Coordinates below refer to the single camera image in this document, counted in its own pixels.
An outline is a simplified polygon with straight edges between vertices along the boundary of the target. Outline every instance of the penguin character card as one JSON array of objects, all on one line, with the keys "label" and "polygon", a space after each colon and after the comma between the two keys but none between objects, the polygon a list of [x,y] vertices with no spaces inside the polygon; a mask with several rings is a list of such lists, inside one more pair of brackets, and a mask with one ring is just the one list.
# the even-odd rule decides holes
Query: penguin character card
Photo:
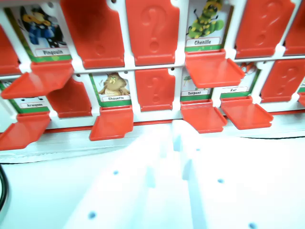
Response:
[{"label": "penguin character card", "polygon": [[40,5],[5,8],[5,13],[33,62],[71,59],[57,19]]}]

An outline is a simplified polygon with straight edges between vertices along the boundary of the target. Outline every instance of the cartoon caterpillar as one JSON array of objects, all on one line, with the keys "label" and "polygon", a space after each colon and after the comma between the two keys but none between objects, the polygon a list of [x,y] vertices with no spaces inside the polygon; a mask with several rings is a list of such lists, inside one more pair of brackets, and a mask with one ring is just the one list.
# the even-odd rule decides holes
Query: cartoon caterpillar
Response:
[{"label": "cartoon caterpillar", "polygon": [[107,80],[104,82],[104,87],[99,91],[99,94],[107,96],[129,95],[130,91],[125,88],[126,85],[126,81],[118,73],[110,73],[107,74]]},{"label": "cartoon caterpillar", "polygon": [[216,15],[218,10],[221,10],[222,6],[223,0],[208,0],[200,17],[197,16],[196,10],[194,10],[197,19],[189,27],[189,37],[197,39],[199,37],[205,37],[215,30],[221,30],[224,27],[224,21],[216,21],[218,16],[214,19],[212,17]]}]

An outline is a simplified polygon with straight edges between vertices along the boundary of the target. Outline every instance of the white plastic frame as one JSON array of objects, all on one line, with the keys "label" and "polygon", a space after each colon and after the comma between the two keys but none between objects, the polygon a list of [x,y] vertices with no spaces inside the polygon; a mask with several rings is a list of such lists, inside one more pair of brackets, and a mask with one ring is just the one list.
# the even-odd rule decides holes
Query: white plastic frame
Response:
[{"label": "white plastic frame", "polygon": [[[179,32],[178,32],[178,44],[177,50],[175,52],[175,63],[174,64],[165,64],[165,65],[151,65],[151,66],[135,66],[134,57],[131,51],[130,39],[129,39],[129,30],[128,30],[128,22],[127,22],[127,13],[125,7],[124,0],[118,0],[116,3],[112,3],[111,0],[107,0],[108,6],[118,11],[120,17],[120,24],[121,24],[121,31],[123,36],[123,44],[124,44],[124,62],[125,66],[121,68],[104,68],[104,69],[84,69],[82,60],[77,54],[75,46],[73,44],[73,40],[71,38],[67,23],[65,21],[63,12],[60,7],[60,0],[53,0],[53,7],[48,5],[48,1],[43,0],[29,0],[29,1],[22,1],[22,0],[7,0],[1,2],[0,8],[0,23],[9,37],[12,46],[17,53],[17,56],[21,62],[20,70],[21,72],[29,72],[31,71],[31,61],[25,52],[21,42],[19,41],[14,29],[11,27],[9,20],[7,19],[3,8],[4,7],[11,7],[11,6],[19,6],[24,4],[34,4],[38,3],[41,5],[43,10],[49,14],[53,15],[58,19],[59,25],[67,42],[67,46],[72,56],[72,65],[74,67],[74,75],[73,78],[76,81],[83,82],[84,87],[87,91],[89,100],[91,102],[92,116],[88,117],[76,117],[76,118],[59,118],[56,111],[52,109],[49,105],[50,109],[50,117],[52,119],[48,129],[53,128],[65,128],[65,127],[75,127],[75,126],[88,126],[94,125],[96,117],[100,114],[100,106],[97,102],[96,95],[93,90],[93,86],[89,79],[89,73],[104,73],[104,72],[123,72],[128,71],[126,74],[126,79],[130,84],[131,90],[131,100],[132,100],[132,109],[134,113],[134,121],[141,122],[141,121],[156,121],[156,120],[166,120],[166,119],[180,119],[182,118],[180,112],[180,94],[181,94],[181,83],[182,83],[182,68],[185,65],[185,34],[187,30],[187,17],[188,17],[188,0],[171,0],[173,6],[176,6],[180,10],[180,17],[179,17]],[[271,68],[274,64],[274,60],[278,59],[300,59],[305,58],[305,55],[295,55],[295,56],[283,56],[285,52],[285,47],[282,45],[287,33],[289,32],[290,26],[293,23],[294,17],[297,13],[301,0],[292,0],[295,3],[295,9],[292,13],[292,16],[289,20],[288,26],[283,33],[281,41],[277,45],[275,49],[275,53],[272,57],[262,57],[262,58],[248,58],[248,59],[235,59],[236,50],[234,49],[236,35],[238,33],[240,21],[243,16],[244,7],[246,5],[246,0],[229,0],[227,3],[230,3],[234,6],[234,11],[231,17],[231,23],[228,29],[228,34],[225,40],[224,49],[226,51],[226,58],[231,58],[235,62],[259,62],[257,67],[261,69],[260,75],[258,80],[254,86],[251,96],[253,97],[253,102],[256,104],[260,104],[262,108],[264,108],[268,112],[274,111],[288,111],[288,110],[298,110],[304,109],[302,105],[300,105],[297,100],[299,95],[297,91],[293,94],[291,101],[283,102],[283,103],[263,103],[261,104],[260,98],[260,91],[268,77],[268,74],[271,71]],[[136,91],[136,83],[134,78],[134,71],[139,69],[155,69],[155,68],[167,68],[169,74],[175,76],[175,94],[174,94],[174,101],[173,101],[173,109],[172,110],[163,110],[163,111],[150,111],[150,112],[141,112],[140,105],[138,103],[137,91]],[[2,76],[0,80],[6,79],[15,79],[18,78],[19,75],[12,75],[12,76]],[[214,88],[212,94],[212,101],[215,107],[220,107],[220,93],[221,88]],[[12,105],[6,101],[1,99],[0,102],[1,110],[3,110],[6,124],[16,122],[16,111]]]}]

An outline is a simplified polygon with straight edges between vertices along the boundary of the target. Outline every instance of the question mark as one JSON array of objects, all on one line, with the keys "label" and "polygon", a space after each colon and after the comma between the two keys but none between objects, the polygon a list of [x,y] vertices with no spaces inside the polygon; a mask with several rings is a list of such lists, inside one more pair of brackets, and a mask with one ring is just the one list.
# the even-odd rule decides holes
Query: question mark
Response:
[{"label": "question mark", "polygon": [[283,6],[281,2],[277,0],[267,2],[262,6],[261,18],[263,19],[263,27],[261,33],[255,39],[255,43],[257,45],[264,43],[268,29],[280,18],[282,14],[282,8]]},{"label": "question mark", "polygon": [[142,12],[142,24],[152,27],[152,36],[150,43],[150,50],[157,52],[159,49],[159,43],[157,41],[157,35],[164,28],[166,22],[166,12],[160,6],[150,6]]},{"label": "question mark", "polygon": [[160,80],[158,77],[152,77],[149,79],[147,87],[152,88],[152,102],[158,103],[160,101],[159,91],[161,89]]}]

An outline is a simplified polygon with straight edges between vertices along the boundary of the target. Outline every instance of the blue dot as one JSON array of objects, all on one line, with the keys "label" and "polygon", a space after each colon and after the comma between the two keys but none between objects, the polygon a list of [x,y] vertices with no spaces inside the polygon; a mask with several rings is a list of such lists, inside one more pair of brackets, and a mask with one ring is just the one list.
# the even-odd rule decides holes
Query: blue dot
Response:
[{"label": "blue dot", "polygon": [[94,219],[96,217],[96,214],[94,211],[90,212],[89,215],[88,215],[88,218],[89,219]]},{"label": "blue dot", "polygon": [[256,226],[255,223],[249,223],[249,228],[251,228],[251,229],[256,229],[257,226]]}]

